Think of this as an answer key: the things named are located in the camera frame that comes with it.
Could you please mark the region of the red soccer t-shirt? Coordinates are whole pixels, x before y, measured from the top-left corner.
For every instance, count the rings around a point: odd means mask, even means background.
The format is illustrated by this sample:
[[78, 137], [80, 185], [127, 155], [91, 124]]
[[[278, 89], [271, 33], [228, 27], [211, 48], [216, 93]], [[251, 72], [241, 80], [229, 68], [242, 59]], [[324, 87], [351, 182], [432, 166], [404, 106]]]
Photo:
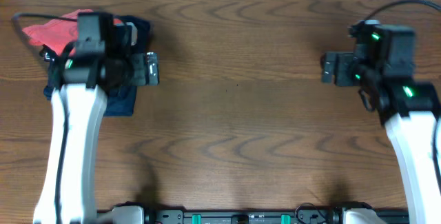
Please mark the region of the red soccer t-shirt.
[[53, 19], [46, 24], [23, 28], [31, 45], [45, 45], [58, 55], [71, 41], [78, 38], [77, 24], [71, 21]]

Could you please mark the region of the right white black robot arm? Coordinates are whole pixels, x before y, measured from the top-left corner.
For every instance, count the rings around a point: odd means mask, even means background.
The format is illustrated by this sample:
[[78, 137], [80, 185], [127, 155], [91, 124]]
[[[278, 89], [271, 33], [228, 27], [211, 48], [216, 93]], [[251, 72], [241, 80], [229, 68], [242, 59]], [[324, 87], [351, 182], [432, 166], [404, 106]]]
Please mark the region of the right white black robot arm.
[[440, 100], [434, 86], [416, 82], [410, 61], [376, 61], [352, 52], [327, 52], [322, 82], [358, 86], [377, 112], [396, 154], [410, 223], [440, 222]]

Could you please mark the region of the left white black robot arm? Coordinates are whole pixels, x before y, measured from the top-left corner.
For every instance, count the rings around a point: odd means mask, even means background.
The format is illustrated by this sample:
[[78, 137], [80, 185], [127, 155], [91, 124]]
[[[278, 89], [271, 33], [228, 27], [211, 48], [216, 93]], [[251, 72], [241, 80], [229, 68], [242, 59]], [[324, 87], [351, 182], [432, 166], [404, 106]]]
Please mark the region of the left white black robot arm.
[[100, 213], [94, 196], [96, 147], [107, 94], [99, 86], [66, 83], [51, 97], [52, 139], [34, 223], [148, 223], [138, 203]]

